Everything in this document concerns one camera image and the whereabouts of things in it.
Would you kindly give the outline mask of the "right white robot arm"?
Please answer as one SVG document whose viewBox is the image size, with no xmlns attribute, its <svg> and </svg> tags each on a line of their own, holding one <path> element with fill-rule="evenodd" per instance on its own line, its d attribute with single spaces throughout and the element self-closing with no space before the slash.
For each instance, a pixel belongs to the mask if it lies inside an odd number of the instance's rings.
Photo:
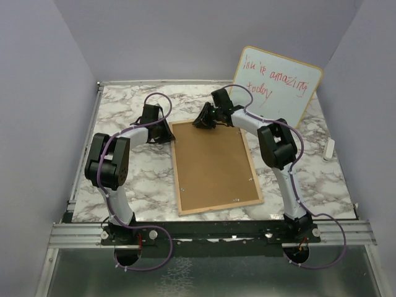
<svg viewBox="0 0 396 297">
<path fill-rule="evenodd" d="M 312 225 L 312 216 L 302 206 L 296 171 L 293 170 L 300 158 L 291 135 L 297 133 L 296 129 L 284 119 L 265 119 L 250 113 L 245 106 L 234 105 L 224 87 L 212 92 L 211 96 L 213 102 L 205 103 L 192 125 L 199 129 L 214 129 L 223 124 L 241 128 L 258 138 L 261 157 L 275 174 L 282 194 L 285 237 L 298 242 Z"/>
</svg>

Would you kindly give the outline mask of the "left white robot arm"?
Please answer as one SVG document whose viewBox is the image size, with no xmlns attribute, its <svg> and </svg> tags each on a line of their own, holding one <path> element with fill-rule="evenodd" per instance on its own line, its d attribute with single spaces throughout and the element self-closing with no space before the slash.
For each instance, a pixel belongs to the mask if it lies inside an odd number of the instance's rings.
<svg viewBox="0 0 396 297">
<path fill-rule="evenodd" d="M 175 140 L 160 105 L 143 107 L 142 116 L 125 130 L 110 136 L 93 136 L 85 165 L 85 178 L 99 189 L 109 213 L 109 222 L 118 225 L 115 237 L 123 244 L 136 239 L 135 215 L 130 208 L 124 183 L 129 172 L 130 150 L 144 144 Z"/>
</svg>

